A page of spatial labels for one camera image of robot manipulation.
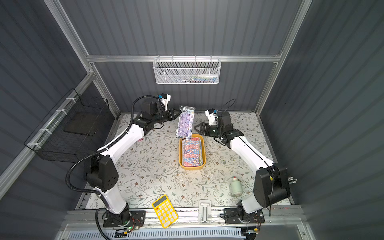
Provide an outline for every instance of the mesh basket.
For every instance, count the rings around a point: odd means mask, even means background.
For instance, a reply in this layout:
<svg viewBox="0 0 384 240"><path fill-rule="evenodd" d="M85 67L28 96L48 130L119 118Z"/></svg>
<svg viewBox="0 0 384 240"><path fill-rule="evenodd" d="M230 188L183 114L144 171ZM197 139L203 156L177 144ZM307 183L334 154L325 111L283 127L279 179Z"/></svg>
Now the mesh basket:
<svg viewBox="0 0 384 240"><path fill-rule="evenodd" d="M220 59L204 62L153 61L158 84L217 84L220 68Z"/></svg>
<svg viewBox="0 0 384 240"><path fill-rule="evenodd" d="M106 99L77 95L24 144L44 160L77 162L104 145L113 121Z"/></svg>

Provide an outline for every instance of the table surface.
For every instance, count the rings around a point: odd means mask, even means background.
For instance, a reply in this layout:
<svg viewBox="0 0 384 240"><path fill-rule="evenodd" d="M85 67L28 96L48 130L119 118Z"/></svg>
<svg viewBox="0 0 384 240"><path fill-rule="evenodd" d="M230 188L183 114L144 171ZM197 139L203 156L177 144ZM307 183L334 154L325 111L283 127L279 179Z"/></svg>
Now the table surface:
<svg viewBox="0 0 384 240"><path fill-rule="evenodd" d="M272 159L259 122L254 113L230 113L235 129L262 154ZM122 115L116 135L129 124L130 115ZM195 114L194 126L208 122L204 113ZM205 137L207 163L201 170L184 170L179 165L179 139L175 138L178 119L165 122L162 129L149 132L133 144L117 161L118 186L130 208L151 208L152 203L166 194L174 207L197 207L200 199L209 199L212 206L235 206L253 191L254 173L232 150L221 146L212 137ZM243 194L232 197L230 178L241 180ZM277 204L288 205L288 199ZM92 194L87 209L103 207Z"/></svg>

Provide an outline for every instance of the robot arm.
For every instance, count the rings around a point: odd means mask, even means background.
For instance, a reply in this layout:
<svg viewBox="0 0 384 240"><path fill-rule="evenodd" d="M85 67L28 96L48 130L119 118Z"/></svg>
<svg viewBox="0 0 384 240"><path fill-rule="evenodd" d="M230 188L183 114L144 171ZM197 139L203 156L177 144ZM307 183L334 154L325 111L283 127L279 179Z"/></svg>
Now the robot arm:
<svg viewBox="0 0 384 240"><path fill-rule="evenodd" d="M254 148L241 131L233 128L228 112L224 111L218 116L217 111L214 111L209 109L205 112L209 123L202 122L194 128L200 135L213 137L237 153L255 174L253 194L239 202L242 215L251 214L289 197L287 168L275 164Z"/></svg>
<svg viewBox="0 0 384 240"><path fill-rule="evenodd" d="M106 205L110 217L114 218L118 225L124 225L130 216L129 207L118 189L119 175L115 164L136 141L142 139L150 130L155 129L156 123L162 124L178 117L181 112L179 111L175 115L174 109L167 106L169 100L170 95L164 93L159 95L158 101L144 100L142 112L133 119L131 127L98 149L98 151L105 149L104 151L86 161L85 178L94 190L100 192L99 197Z"/></svg>

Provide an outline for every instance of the yellow plastic basket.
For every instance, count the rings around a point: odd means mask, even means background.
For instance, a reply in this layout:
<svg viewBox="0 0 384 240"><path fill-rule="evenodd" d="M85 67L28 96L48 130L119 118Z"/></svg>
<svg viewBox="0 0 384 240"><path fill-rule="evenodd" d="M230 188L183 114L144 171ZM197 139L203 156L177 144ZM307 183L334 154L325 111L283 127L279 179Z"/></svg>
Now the yellow plastic basket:
<svg viewBox="0 0 384 240"><path fill-rule="evenodd" d="M192 134L192 137L200 138L200 141L201 141L201 151L202 151L202 155L203 155L203 164L201 166L198 166L198 167L184 167L183 166L183 148L181 146L182 139L180 139L180 142L179 142L179 164L185 170L199 170L199 169L202 169L204 167L205 163L206 163L206 160L205 160L204 138L201 135L199 135L199 134Z"/></svg>

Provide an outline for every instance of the gray wall panel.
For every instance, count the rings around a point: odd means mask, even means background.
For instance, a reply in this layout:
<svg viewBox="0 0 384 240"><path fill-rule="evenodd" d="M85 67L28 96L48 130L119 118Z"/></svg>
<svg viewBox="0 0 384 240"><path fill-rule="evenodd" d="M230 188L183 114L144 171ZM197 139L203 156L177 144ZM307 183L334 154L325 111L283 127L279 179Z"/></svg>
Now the gray wall panel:
<svg viewBox="0 0 384 240"><path fill-rule="evenodd" d="M273 63L222 63L219 84L157 84L152 63L96 63L122 112L142 95L167 93L170 105L195 106L198 111L219 108L236 98L231 110L254 110Z"/></svg>
<svg viewBox="0 0 384 240"><path fill-rule="evenodd" d="M45 116L86 75L44 1L0 1L0 173ZM84 94L99 95L92 84ZM0 200L0 239L53 239L79 193L71 163L34 157ZM71 181L85 186L82 167Z"/></svg>
<svg viewBox="0 0 384 240"><path fill-rule="evenodd" d="M273 55L299 0L64 0L91 55Z"/></svg>
<svg viewBox="0 0 384 240"><path fill-rule="evenodd" d="M43 1L0 1L0 173L86 72Z"/></svg>
<svg viewBox="0 0 384 240"><path fill-rule="evenodd" d="M261 113L320 240L384 237L383 8L314 1Z"/></svg>

